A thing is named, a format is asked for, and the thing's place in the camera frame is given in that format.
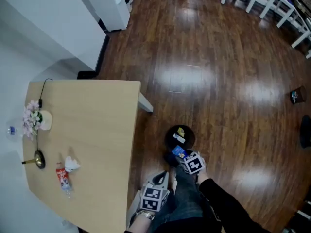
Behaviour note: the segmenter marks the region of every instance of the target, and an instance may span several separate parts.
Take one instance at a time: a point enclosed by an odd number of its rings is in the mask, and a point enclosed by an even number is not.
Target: person
[[[126,233],[268,233],[255,223],[230,194],[207,175],[207,168],[194,176],[186,174],[175,156],[166,161],[176,168],[177,187],[157,212],[140,210]]]

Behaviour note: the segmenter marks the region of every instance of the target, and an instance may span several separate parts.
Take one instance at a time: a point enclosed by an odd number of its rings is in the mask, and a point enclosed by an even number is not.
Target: jeans
[[[170,192],[166,204],[156,213],[151,223],[150,233],[161,224],[191,217],[203,217],[202,197],[194,178],[185,173],[179,165],[176,168],[177,187],[175,195]]]

